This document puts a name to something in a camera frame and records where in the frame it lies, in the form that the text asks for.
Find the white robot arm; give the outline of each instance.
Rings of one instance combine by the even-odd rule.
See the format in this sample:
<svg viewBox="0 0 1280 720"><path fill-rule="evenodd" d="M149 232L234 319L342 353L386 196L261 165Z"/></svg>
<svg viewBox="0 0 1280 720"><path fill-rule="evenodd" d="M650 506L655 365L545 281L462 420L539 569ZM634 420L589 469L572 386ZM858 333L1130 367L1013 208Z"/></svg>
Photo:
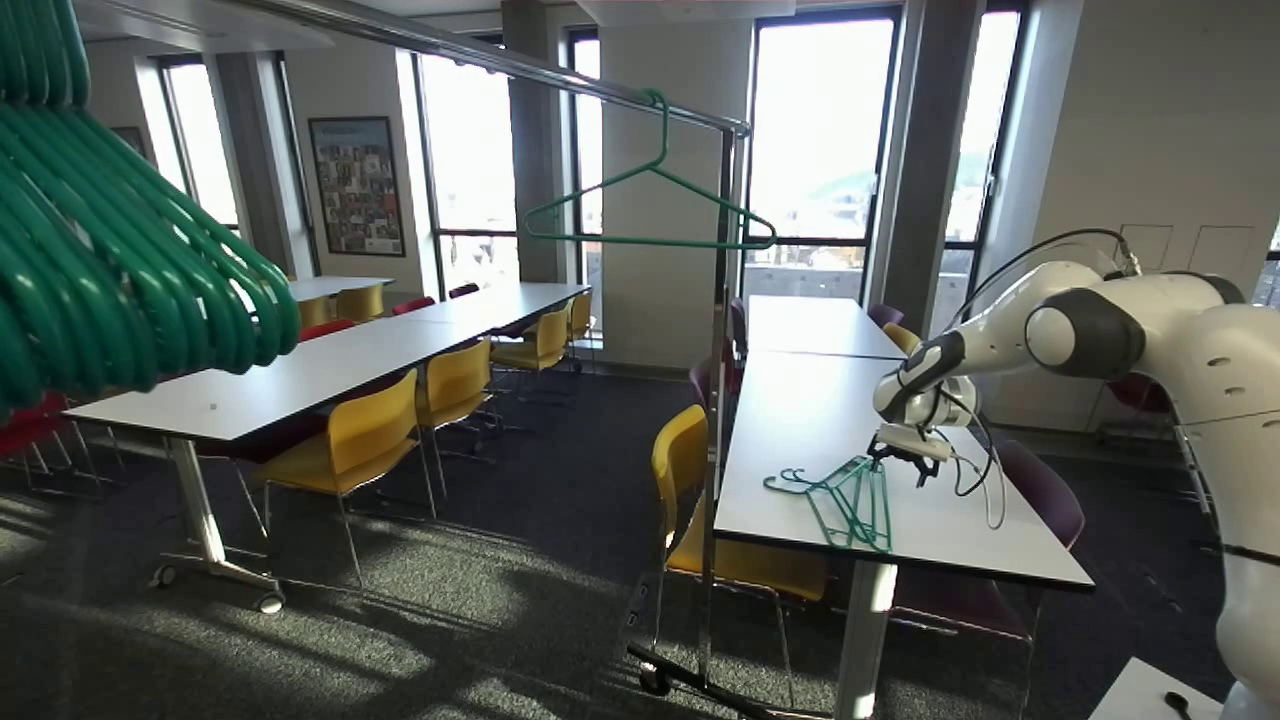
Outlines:
<svg viewBox="0 0 1280 720"><path fill-rule="evenodd" d="M977 415L966 377L1026 365L1102 380L1141 372L1168 393L1218 518L1216 638L1235 677L1225 716L1280 720L1280 317L1207 276L1102 281L1084 265L1038 265L881 380L871 454L933 476L952 454L934 422Z"/></svg>

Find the green clothes hanger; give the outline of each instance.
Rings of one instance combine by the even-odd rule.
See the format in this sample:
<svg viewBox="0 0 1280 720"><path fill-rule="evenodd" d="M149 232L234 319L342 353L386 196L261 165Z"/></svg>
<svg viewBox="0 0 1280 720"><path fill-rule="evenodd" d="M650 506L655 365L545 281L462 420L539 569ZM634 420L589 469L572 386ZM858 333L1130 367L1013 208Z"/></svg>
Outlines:
<svg viewBox="0 0 1280 720"><path fill-rule="evenodd" d="M675 184L679 191L688 191L696 199L716 203L719 212L726 212L739 224L759 224L767 232L767 238L739 238L739 244L732 244L732 238L670 238L670 236L592 236L592 238L601 238L601 244L650 244L650 247L743 247L743 253L747 247L773 247L777 227L764 214L755 214L755 212L747 212L747 208L739 208L739 203L732 203L732 199L722 199L722 196L716 196L716 191L709 191L709 187L698 187L698 184L691 184L691 178L685 178L685 177L663 167L667 165L667 138L670 138L670 102L659 90L648 90L648 94L650 94L650 108L659 108L659 147L655 147L655 154L634 165L634 167L627 167L627 173L615 173L615 177L608 177L608 178L601 178L592 187L556 196L556 199L524 212L521 236L524 238L581 238L581 236L563 236L563 232L536 232L536 224L549 224L550 212L585 199L589 191L605 191L605 187L634 178L634 177L655 177L655 178Z"/></svg>
<svg viewBox="0 0 1280 720"><path fill-rule="evenodd" d="M246 372L294 345L286 276L84 100L72 0L0 0L0 415L48 386Z"/></svg>

